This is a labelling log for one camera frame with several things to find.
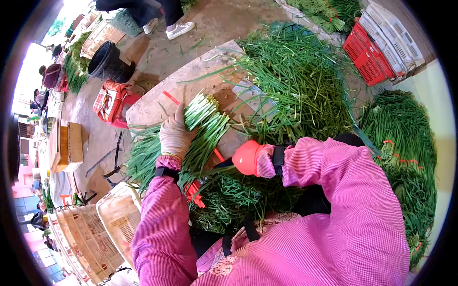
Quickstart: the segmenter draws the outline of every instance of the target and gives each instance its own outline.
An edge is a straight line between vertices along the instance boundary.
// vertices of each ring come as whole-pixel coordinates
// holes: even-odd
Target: white glove
[[[172,155],[183,161],[191,141],[196,136],[197,128],[186,131],[183,118],[184,105],[180,103],[176,112],[166,119],[159,131],[162,155]]]

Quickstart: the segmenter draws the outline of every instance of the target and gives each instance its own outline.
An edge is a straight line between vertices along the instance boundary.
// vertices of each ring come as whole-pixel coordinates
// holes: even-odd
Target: gloved hand
[[[240,173],[259,177],[256,162],[264,147],[265,145],[259,145],[254,140],[247,141],[235,151],[232,163]]]
[[[181,161],[188,152],[191,141],[197,132],[197,127],[193,131],[186,131],[183,110],[184,105],[180,103],[176,112],[162,123],[159,131],[162,155],[172,155]]]

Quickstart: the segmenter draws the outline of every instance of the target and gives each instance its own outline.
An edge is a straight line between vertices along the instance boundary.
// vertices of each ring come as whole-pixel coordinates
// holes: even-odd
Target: black bucket
[[[111,79],[118,83],[127,82],[135,71],[135,63],[130,62],[113,42],[107,41],[98,48],[92,57],[87,73],[103,81]]]

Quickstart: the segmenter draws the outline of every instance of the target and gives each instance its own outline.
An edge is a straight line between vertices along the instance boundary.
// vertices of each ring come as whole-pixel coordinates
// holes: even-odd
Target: red plastic crate
[[[354,24],[353,30],[343,44],[343,49],[368,86],[394,78],[394,73],[385,56],[359,23]]]

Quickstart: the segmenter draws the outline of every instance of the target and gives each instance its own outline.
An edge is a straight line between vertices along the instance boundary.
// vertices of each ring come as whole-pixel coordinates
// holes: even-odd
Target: pink stool
[[[104,83],[93,105],[93,111],[100,120],[117,128],[129,129],[125,113],[140,99],[139,95],[127,89],[130,86],[112,80]]]

